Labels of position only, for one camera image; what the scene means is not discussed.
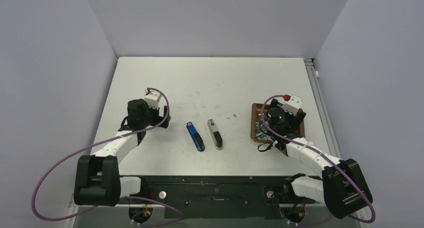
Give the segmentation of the pile of grey staples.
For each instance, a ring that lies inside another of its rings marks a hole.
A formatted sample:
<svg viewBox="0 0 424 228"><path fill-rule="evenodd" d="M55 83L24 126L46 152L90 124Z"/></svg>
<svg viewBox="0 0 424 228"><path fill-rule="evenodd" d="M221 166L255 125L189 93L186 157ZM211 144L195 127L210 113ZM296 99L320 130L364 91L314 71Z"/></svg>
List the pile of grey staples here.
<svg viewBox="0 0 424 228"><path fill-rule="evenodd" d="M259 141L271 141L268 130L265 128L258 112L254 122L254 138Z"/></svg>

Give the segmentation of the brown wooden tray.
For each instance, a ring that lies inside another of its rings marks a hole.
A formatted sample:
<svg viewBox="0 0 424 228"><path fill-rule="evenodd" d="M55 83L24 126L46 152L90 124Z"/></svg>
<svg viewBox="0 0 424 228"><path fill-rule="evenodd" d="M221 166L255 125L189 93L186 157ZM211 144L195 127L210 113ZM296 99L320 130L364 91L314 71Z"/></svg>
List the brown wooden tray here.
<svg viewBox="0 0 424 228"><path fill-rule="evenodd" d="M266 143L270 140L260 119L260 110L262 105L262 103L253 103L251 106L250 138L256 143ZM302 113L306 115L306 113L300 109L296 116L301 116ZM305 123L303 120L301 121L299 128L297 128L296 133L301 137L306 136Z"/></svg>

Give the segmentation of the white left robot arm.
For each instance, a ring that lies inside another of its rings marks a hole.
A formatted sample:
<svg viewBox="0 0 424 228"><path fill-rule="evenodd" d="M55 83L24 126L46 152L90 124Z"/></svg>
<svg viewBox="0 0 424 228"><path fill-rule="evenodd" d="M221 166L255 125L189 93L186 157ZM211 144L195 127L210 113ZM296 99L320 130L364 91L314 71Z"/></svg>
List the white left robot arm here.
<svg viewBox="0 0 424 228"><path fill-rule="evenodd" d="M120 162L138 147L148 129L168 128L171 120L169 106L160 116L158 101L131 100L127 116L122 120L112 140L92 155L83 155L77 161L73 200L77 205L115 206L123 197L135 202L148 199L149 189L139 177L121 176Z"/></svg>

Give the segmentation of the aluminium rail frame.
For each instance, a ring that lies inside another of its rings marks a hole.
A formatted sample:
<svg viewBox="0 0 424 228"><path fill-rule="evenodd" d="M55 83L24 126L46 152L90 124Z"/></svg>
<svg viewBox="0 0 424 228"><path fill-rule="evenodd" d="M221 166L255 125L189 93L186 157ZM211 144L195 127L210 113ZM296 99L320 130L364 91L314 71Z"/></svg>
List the aluminium rail frame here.
<svg viewBox="0 0 424 228"><path fill-rule="evenodd" d="M159 114L168 105L168 128L148 129L141 144L120 162L121 176L293 176L298 173L318 178L309 168L271 147L272 141L254 142L251 135L253 103L279 95L302 98L305 139L322 151L343 159L333 127L318 89L314 68L301 58L220 58L220 57L123 57L118 60L96 137L90 154L115 137L127 116L128 102L144 99L146 89L162 94ZM215 148L207 121L213 119L223 139ZM192 122L203 139L205 150L197 151L186 128ZM291 208L280 205L279 218L304 225L301 205L326 205L303 200ZM150 226L153 216L143 216L146 207L171 222L186 219L178 209L158 202L116 204L129 208L131 222Z"/></svg>

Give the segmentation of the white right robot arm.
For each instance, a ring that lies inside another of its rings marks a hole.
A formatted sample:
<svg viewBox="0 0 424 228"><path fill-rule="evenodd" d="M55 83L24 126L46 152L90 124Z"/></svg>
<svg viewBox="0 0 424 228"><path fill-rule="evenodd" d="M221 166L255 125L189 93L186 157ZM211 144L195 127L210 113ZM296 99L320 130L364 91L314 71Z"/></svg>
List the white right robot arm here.
<svg viewBox="0 0 424 228"><path fill-rule="evenodd" d="M301 111L302 99L296 95L279 95L268 98L262 104L259 118L271 138L271 147L293 158L314 172L318 178L303 173L284 180L283 197L289 202L312 199L326 205L333 217L354 218L353 213L368 207L369 219L356 217L364 223L372 223L376 212L373 197L359 164L353 159L343 160L315 147L300 134L305 117Z"/></svg>

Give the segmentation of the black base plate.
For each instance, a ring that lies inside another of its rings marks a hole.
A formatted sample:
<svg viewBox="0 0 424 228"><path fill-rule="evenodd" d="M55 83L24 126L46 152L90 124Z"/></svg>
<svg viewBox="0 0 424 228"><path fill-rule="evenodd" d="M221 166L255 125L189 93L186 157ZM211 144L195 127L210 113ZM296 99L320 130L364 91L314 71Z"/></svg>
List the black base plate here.
<svg viewBox="0 0 424 228"><path fill-rule="evenodd" d="M141 176L141 187L118 204L164 203L186 218L279 218L278 208L291 208L303 200L289 183L293 176Z"/></svg>

